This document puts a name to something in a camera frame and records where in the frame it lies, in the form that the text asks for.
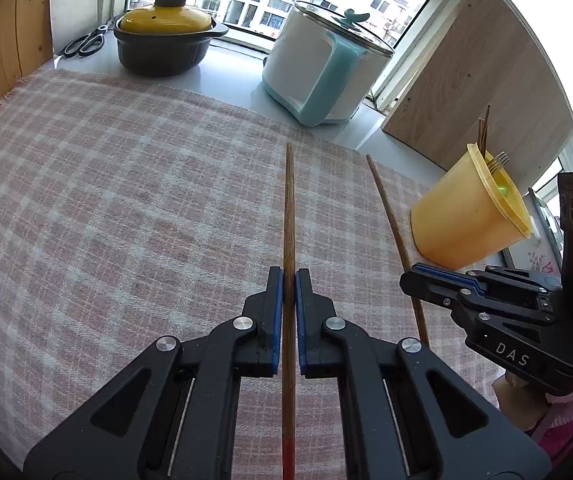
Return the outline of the right hand in glove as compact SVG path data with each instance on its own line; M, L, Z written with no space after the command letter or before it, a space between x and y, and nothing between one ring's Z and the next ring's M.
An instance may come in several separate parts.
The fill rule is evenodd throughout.
M509 372L497 378L492 389L501 413L534 441L573 434L573 392L566 396L543 393Z

